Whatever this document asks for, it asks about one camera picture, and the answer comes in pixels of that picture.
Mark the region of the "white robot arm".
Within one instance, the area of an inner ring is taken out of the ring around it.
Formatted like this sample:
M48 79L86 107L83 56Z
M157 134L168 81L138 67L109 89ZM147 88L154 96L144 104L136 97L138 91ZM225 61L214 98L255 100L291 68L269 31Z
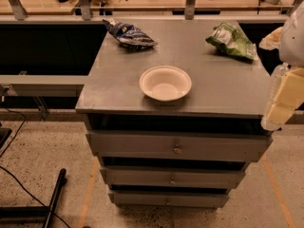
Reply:
M277 130L304 103L304 2L260 45L277 48L282 62L272 74L270 100L261 122L264 129Z

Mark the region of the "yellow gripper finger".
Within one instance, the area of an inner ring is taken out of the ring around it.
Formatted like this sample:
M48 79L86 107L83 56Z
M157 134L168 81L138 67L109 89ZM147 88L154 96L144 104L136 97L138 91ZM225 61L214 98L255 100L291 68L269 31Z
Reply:
M275 102L292 109L297 109L304 103L303 67L289 70L282 76Z
M294 114L294 110L280 104L272 104L266 115L266 120L271 124L285 124Z

